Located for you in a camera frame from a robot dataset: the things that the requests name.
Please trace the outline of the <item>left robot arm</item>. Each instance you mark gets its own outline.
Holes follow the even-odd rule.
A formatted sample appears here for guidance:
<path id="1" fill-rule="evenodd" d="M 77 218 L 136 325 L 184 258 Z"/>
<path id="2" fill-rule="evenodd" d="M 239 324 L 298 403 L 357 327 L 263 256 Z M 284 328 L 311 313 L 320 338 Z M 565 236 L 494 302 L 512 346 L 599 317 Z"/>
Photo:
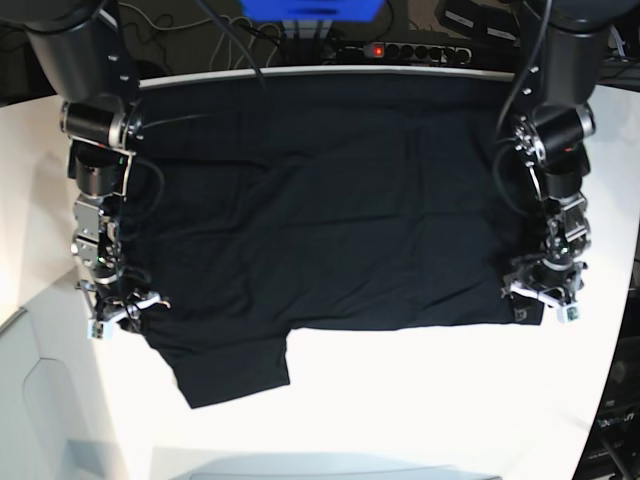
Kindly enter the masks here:
<path id="1" fill-rule="evenodd" d="M 503 293 L 536 301 L 564 322 L 578 316 L 577 293 L 591 244 L 584 147 L 596 132 L 589 105 L 606 58 L 614 23 L 636 1 L 524 1 L 519 12 L 519 65 L 499 113 L 496 134 L 507 142 L 493 163 L 499 175 L 513 152 L 532 191 L 522 205 L 502 189 L 507 204 L 530 219 L 535 250 L 511 260 Z"/>

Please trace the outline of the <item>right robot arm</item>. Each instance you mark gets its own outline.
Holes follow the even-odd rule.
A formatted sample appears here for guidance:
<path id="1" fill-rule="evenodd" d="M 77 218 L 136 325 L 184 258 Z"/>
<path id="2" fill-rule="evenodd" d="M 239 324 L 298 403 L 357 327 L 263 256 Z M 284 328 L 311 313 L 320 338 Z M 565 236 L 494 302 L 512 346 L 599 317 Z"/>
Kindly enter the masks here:
<path id="1" fill-rule="evenodd" d="M 1 19 L 21 28 L 63 100 L 69 176 L 79 195 L 71 253 L 88 272 L 78 282 L 88 304 L 88 337 L 116 325 L 137 332 L 144 310 L 168 302 L 122 248 L 123 208 L 142 130 L 139 76 L 115 1 L 4 1 Z"/>

